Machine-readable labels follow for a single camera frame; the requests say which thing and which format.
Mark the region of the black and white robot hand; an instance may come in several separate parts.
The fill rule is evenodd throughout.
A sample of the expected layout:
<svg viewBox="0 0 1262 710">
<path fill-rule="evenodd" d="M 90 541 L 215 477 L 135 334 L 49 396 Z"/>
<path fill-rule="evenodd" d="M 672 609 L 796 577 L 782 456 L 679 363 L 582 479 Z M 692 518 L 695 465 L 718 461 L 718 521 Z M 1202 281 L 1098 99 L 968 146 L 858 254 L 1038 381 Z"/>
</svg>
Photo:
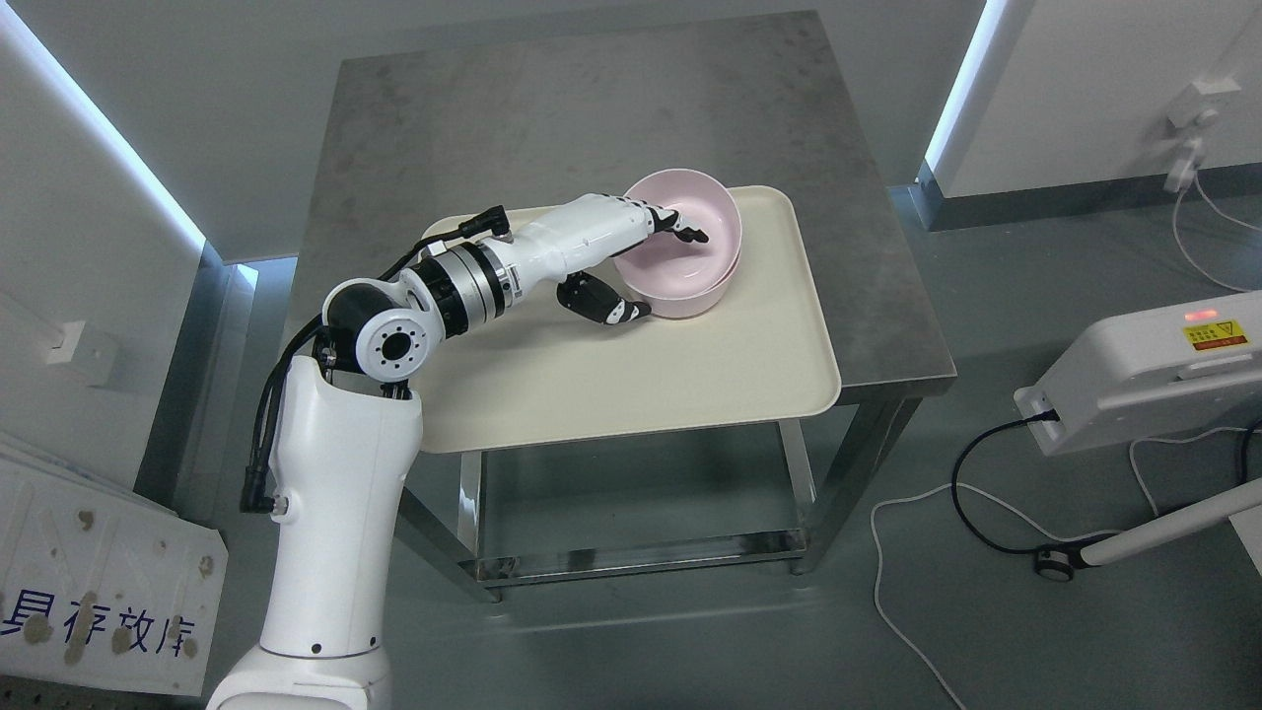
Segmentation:
<svg viewBox="0 0 1262 710">
<path fill-rule="evenodd" d="M 546 212 L 512 240 L 491 240 L 488 248 L 510 270 L 515 296 L 541 280 L 557 282 L 557 301 L 581 318 L 616 327 L 647 318 L 645 301 L 632 301 L 588 270 L 668 231 L 676 214 L 622 195 L 587 193 Z"/>
</svg>

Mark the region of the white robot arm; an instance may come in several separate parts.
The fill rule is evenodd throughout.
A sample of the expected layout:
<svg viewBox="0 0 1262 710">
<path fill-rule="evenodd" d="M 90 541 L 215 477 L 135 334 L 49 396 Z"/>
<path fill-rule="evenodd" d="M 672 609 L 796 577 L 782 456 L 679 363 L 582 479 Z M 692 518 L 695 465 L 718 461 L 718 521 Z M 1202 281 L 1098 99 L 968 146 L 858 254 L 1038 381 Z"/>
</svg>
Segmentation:
<svg viewBox="0 0 1262 710">
<path fill-rule="evenodd" d="M 390 549 L 422 445 L 409 378 L 472 311 L 515 296 L 495 206 L 419 240 L 382 277 L 339 282 L 284 347 L 257 405 L 244 512 L 279 527 L 257 644 L 209 697 L 212 709 L 386 709 L 382 646 Z"/>
</svg>

